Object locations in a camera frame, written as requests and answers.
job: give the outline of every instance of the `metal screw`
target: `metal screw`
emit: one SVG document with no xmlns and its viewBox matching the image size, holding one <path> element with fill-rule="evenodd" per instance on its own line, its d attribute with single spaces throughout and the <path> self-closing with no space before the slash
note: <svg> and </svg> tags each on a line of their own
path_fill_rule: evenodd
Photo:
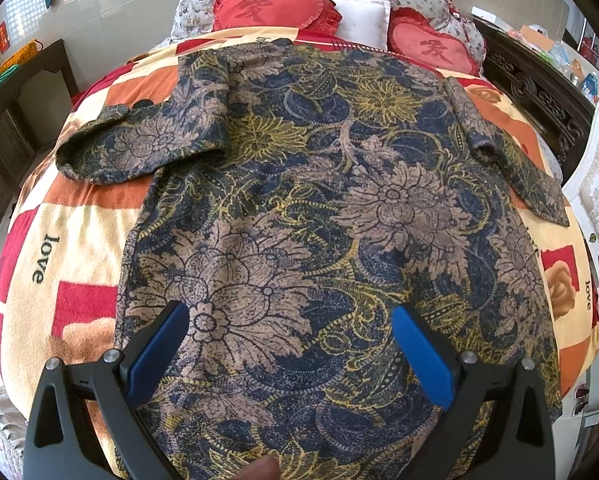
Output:
<svg viewBox="0 0 599 480">
<path fill-rule="evenodd" d="M 105 363 L 115 363 L 120 358 L 120 351 L 116 348 L 111 348 L 104 352 Z"/>
<path fill-rule="evenodd" d="M 459 357 L 461 358 L 462 362 L 467 365 L 474 365 L 477 363 L 477 354 L 472 350 L 465 350 L 459 355 Z"/>
<path fill-rule="evenodd" d="M 521 367 L 525 370 L 531 371 L 535 369 L 535 361 L 530 357 L 524 357 L 521 360 Z"/>
<path fill-rule="evenodd" d="M 60 366 L 60 359 L 58 357 L 51 357 L 48 361 L 46 361 L 46 369 L 47 370 L 55 370 Z"/>
</svg>

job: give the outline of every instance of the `floral garment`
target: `floral garment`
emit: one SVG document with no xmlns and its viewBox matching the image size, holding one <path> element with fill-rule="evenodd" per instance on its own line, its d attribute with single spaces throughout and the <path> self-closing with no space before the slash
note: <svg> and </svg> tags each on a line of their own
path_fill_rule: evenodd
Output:
<svg viewBox="0 0 599 480">
<path fill-rule="evenodd" d="M 180 57 L 169 99 L 105 108 L 57 161 L 98 184 L 154 174 L 116 342 L 169 300 L 190 307 L 140 410 L 183 478 L 229 479 L 265 453 L 285 480 L 395 478 L 439 418 L 391 335 L 399 304 L 487 362 L 532 356 L 559 414 L 547 295 L 509 186 L 567 225 L 561 190 L 457 81 L 288 40 L 202 51 Z"/>
</svg>

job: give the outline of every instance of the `white pillow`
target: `white pillow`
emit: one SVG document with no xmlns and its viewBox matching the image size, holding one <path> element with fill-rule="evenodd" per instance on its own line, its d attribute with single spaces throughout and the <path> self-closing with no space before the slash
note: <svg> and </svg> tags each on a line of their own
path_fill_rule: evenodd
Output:
<svg viewBox="0 0 599 480">
<path fill-rule="evenodd" d="M 346 41 L 388 50 L 388 0 L 333 0 L 342 14 L 335 36 Z"/>
</svg>

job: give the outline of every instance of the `blue gripper pad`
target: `blue gripper pad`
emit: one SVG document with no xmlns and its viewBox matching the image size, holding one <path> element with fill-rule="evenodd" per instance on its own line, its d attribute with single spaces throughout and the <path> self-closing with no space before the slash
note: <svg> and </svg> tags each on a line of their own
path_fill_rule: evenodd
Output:
<svg viewBox="0 0 599 480">
<path fill-rule="evenodd" d="M 188 307 L 179 303 L 145 344 L 128 371 L 126 402 L 131 409 L 148 402 L 188 332 Z"/>
<path fill-rule="evenodd" d="M 455 397 L 451 370 L 404 307 L 398 306 L 393 310 L 392 323 L 395 340 L 422 384 L 426 396 L 433 404 L 448 410 Z"/>
</svg>

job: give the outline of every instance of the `orange bag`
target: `orange bag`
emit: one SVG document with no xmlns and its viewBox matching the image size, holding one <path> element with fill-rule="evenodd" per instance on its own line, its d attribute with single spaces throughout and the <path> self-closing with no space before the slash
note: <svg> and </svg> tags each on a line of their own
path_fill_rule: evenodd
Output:
<svg viewBox="0 0 599 480">
<path fill-rule="evenodd" d="M 12 67 L 15 64 L 21 65 L 26 63 L 29 59 L 36 56 L 39 52 L 37 49 L 37 45 L 35 43 L 40 44 L 40 50 L 44 48 L 41 41 L 33 40 L 23 46 L 20 50 L 14 53 L 11 57 L 9 57 L 4 63 L 0 65 L 0 74 L 5 72 L 7 69 Z"/>
</svg>

